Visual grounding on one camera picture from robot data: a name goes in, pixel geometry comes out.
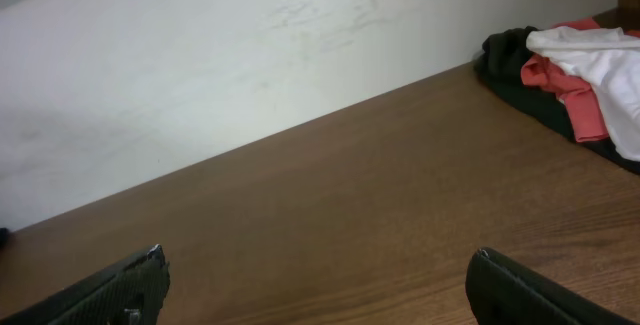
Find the black shorts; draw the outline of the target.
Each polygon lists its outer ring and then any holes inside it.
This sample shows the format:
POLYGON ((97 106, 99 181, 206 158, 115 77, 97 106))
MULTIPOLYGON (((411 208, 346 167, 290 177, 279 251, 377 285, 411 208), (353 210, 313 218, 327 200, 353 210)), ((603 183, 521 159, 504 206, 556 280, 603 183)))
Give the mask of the black shorts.
POLYGON ((10 238, 10 231, 7 228, 0 229, 0 247, 4 247, 10 238))

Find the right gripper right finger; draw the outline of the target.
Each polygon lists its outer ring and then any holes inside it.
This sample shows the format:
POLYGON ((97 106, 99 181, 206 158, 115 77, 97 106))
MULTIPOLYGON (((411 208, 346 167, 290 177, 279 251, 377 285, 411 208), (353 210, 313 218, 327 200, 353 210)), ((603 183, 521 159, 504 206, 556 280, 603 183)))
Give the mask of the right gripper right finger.
POLYGON ((479 325, 635 325, 491 248, 470 259, 465 293, 479 325))

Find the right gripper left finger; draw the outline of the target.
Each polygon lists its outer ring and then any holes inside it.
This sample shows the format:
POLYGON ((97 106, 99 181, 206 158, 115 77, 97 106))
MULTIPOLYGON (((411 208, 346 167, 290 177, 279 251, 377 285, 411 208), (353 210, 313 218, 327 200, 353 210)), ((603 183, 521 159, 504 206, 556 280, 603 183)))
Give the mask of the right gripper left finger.
POLYGON ((156 244, 2 319, 1 325, 155 325, 169 287, 169 263, 156 244))

